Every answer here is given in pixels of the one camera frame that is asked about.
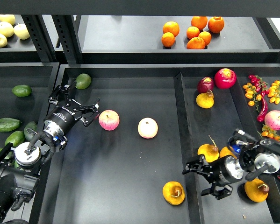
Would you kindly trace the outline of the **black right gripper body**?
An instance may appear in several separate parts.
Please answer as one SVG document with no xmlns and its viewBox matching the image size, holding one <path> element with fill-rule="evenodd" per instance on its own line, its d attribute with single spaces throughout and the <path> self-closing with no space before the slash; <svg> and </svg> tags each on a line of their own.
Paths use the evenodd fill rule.
<svg viewBox="0 0 280 224">
<path fill-rule="evenodd" d="M 239 164 L 239 159 L 227 155 L 214 162 L 210 163 L 212 168 L 212 175 L 205 179 L 211 184 L 217 182 L 216 189 L 222 189 L 225 185 L 231 185 L 239 182 L 243 178 L 244 170 Z"/>
</svg>

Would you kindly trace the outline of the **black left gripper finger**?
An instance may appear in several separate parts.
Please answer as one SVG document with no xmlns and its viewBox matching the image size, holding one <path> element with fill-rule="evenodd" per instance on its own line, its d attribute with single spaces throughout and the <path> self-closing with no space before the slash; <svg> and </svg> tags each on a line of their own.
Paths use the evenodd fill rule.
<svg viewBox="0 0 280 224">
<path fill-rule="evenodd" d="M 100 98 L 97 98 L 92 105 L 75 106 L 73 108 L 75 120 L 81 121 L 85 127 L 88 127 L 100 115 L 99 102 Z"/>
<path fill-rule="evenodd" d="M 73 99 L 69 97 L 70 92 L 76 86 L 76 81 L 71 85 L 58 85 L 48 97 L 49 104 L 55 105 L 58 108 L 73 108 Z"/>
</svg>

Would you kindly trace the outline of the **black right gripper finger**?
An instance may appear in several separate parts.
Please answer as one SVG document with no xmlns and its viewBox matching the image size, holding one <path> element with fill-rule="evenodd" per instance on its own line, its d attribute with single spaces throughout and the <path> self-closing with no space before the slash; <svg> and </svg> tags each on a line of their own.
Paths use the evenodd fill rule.
<svg viewBox="0 0 280 224">
<path fill-rule="evenodd" d="M 210 188 L 202 190 L 201 196 L 212 195 L 216 199 L 223 199 L 232 194 L 232 186 L 230 185 L 225 185 L 222 189 L 216 189 L 217 187 L 217 182 L 211 183 Z"/>
<path fill-rule="evenodd" d="M 210 163 L 207 162 L 204 154 L 199 154 L 190 159 L 186 163 L 182 174 L 186 175 L 190 172 L 197 173 L 202 176 L 210 177 L 212 175 L 212 168 Z"/>
</svg>

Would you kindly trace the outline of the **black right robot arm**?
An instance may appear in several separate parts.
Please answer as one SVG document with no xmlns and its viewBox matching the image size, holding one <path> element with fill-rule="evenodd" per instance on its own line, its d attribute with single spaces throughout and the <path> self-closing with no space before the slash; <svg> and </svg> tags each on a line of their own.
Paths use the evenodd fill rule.
<svg viewBox="0 0 280 224">
<path fill-rule="evenodd" d="M 213 195 L 217 200 L 230 196 L 232 184 L 243 178 L 251 182 L 262 173 L 274 174 L 280 170 L 280 142 L 258 140 L 247 132 L 236 129 L 227 142 L 234 155 L 226 155 L 208 162 L 204 154 L 197 155 L 186 163 L 182 173 L 202 175 L 211 185 L 201 192 L 202 196 Z"/>
</svg>

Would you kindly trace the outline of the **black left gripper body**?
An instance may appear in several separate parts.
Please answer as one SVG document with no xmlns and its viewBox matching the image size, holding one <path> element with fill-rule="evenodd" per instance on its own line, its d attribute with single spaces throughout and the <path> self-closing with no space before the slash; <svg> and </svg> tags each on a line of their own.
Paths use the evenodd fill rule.
<svg viewBox="0 0 280 224">
<path fill-rule="evenodd" d="M 66 135 L 82 117 L 81 111 L 74 108 L 81 106 L 76 100 L 69 100 L 70 105 L 60 101 L 44 119 L 44 131 L 50 135 Z"/>
</svg>

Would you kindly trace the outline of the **yellow pear under right arm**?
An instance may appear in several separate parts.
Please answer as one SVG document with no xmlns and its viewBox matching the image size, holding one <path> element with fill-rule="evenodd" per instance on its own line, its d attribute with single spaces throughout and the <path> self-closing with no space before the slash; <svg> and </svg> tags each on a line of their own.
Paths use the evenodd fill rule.
<svg viewBox="0 0 280 224">
<path fill-rule="evenodd" d="M 219 158 L 223 158 L 227 155 L 233 156 L 235 159 L 237 158 L 228 147 L 223 147 L 219 152 Z"/>
</svg>

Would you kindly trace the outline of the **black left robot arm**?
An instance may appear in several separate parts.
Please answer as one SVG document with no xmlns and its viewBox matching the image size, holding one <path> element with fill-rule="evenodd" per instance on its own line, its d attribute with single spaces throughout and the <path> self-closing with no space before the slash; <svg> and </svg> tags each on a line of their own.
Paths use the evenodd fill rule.
<svg viewBox="0 0 280 224">
<path fill-rule="evenodd" d="M 48 97 L 54 108 L 44 118 L 43 130 L 27 129 L 32 139 L 15 146 L 8 142 L 0 151 L 0 224 L 9 210 L 17 211 L 33 199 L 42 167 L 67 145 L 66 134 L 78 122 L 89 126 L 100 114 L 97 98 L 82 105 L 71 95 L 71 85 L 58 85 Z"/>
</svg>

